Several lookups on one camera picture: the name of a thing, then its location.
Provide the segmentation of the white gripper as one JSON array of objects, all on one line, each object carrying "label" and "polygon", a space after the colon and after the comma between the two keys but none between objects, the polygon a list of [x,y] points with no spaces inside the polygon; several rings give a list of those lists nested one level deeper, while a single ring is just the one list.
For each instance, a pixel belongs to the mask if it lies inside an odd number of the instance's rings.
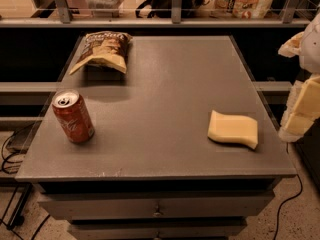
[{"label": "white gripper", "polygon": [[[300,54],[304,32],[299,32],[287,40],[278,54],[292,58]],[[292,86],[286,110],[283,113],[279,138],[283,142],[296,142],[320,117],[320,76],[312,76],[305,82],[296,80]]]}]

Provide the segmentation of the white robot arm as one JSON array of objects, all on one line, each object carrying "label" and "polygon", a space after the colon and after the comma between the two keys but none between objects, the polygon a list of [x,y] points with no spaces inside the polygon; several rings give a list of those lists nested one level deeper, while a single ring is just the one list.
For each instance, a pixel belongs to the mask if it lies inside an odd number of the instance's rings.
[{"label": "white robot arm", "polygon": [[320,15],[285,42],[278,54],[289,58],[297,55],[300,67],[311,74],[307,80],[294,82],[280,122],[280,139],[296,142],[320,118]]}]

